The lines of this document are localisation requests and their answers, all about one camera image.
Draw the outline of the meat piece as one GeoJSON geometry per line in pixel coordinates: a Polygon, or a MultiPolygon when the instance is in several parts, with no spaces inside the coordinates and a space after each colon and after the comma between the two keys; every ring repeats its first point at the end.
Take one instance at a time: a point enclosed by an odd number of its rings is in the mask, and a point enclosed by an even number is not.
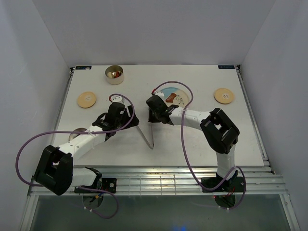
{"type": "Polygon", "coordinates": [[[166,98],[166,102],[167,103],[173,103],[174,99],[177,97],[176,93],[171,93],[167,98],[166,98]]]}

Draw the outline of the steel tongs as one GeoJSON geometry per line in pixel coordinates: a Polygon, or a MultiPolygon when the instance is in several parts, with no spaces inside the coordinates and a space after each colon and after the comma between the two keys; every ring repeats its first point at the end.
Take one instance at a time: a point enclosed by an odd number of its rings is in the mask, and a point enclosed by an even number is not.
{"type": "Polygon", "coordinates": [[[143,131],[140,129],[139,126],[136,126],[137,131],[139,132],[139,134],[141,135],[141,137],[143,138],[143,140],[145,141],[145,143],[147,144],[147,146],[150,149],[154,149],[154,135],[153,135],[153,126],[152,123],[148,123],[149,128],[150,128],[150,140],[147,139],[147,137],[145,136],[145,134],[143,133],[143,131]]]}

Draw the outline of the ceramic food plate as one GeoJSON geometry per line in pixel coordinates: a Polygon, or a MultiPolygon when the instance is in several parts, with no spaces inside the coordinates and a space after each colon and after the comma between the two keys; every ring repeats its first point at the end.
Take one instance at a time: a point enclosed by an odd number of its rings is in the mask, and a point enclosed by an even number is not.
{"type": "Polygon", "coordinates": [[[159,91],[162,91],[164,93],[164,97],[161,97],[164,101],[164,103],[167,106],[171,106],[171,105],[177,105],[179,107],[184,108],[188,102],[190,101],[189,96],[187,95],[187,93],[179,88],[175,88],[175,87],[167,87],[164,89],[161,89],[159,91]],[[174,99],[173,103],[167,103],[166,102],[166,98],[171,94],[171,93],[176,93],[177,97],[174,99]]]}

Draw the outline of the rice ball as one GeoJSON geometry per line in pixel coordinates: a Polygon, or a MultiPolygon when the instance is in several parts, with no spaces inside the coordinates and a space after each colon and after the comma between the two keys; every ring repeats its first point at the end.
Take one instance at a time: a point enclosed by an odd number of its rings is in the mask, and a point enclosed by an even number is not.
{"type": "Polygon", "coordinates": [[[108,73],[107,73],[107,77],[108,77],[108,78],[115,78],[113,72],[108,72],[108,73]]]}

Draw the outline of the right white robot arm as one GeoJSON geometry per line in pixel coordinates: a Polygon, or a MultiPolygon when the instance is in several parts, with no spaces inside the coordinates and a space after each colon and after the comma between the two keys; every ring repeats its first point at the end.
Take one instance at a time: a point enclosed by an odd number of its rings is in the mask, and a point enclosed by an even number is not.
{"type": "Polygon", "coordinates": [[[204,192],[244,192],[245,178],[238,177],[235,166],[235,145],[240,134],[239,129],[220,108],[211,112],[199,112],[182,108],[178,105],[167,106],[163,99],[157,95],[151,96],[147,101],[151,116],[163,124],[179,125],[181,144],[186,164],[204,192]],[[189,163],[184,144],[184,127],[190,127],[203,132],[209,146],[215,151],[217,157],[217,173],[213,178],[198,180],[189,163]]]}

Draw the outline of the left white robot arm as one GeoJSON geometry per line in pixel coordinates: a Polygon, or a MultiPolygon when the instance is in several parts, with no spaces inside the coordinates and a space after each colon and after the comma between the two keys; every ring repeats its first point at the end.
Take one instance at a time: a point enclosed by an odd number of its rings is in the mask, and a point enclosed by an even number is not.
{"type": "Polygon", "coordinates": [[[117,131],[138,124],[132,105],[111,103],[108,112],[99,115],[87,130],[78,133],[73,140],[57,147],[47,146],[42,152],[34,180],[56,195],[64,194],[70,187],[99,191],[102,187],[101,173],[91,167],[75,168],[74,162],[106,142],[117,131]]]}

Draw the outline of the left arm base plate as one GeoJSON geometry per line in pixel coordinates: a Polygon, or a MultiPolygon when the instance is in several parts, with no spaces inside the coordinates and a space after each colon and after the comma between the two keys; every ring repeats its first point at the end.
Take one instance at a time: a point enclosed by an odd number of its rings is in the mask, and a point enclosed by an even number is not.
{"type": "Polygon", "coordinates": [[[101,178],[95,180],[91,186],[83,186],[89,190],[75,188],[74,193],[101,193],[97,190],[104,190],[111,193],[116,193],[117,178],[101,178]]]}

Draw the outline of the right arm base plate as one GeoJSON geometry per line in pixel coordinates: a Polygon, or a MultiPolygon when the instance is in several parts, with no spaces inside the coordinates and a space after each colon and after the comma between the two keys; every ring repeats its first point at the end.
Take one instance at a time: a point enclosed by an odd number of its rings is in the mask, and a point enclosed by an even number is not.
{"type": "MultiPolygon", "coordinates": [[[[214,188],[217,186],[222,178],[209,177],[201,178],[201,184],[206,188],[214,188]]],[[[225,180],[217,189],[209,191],[202,189],[202,192],[234,192],[242,193],[244,191],[244,179],[243,177],[235,177],[234,179],[225,180]]]]}

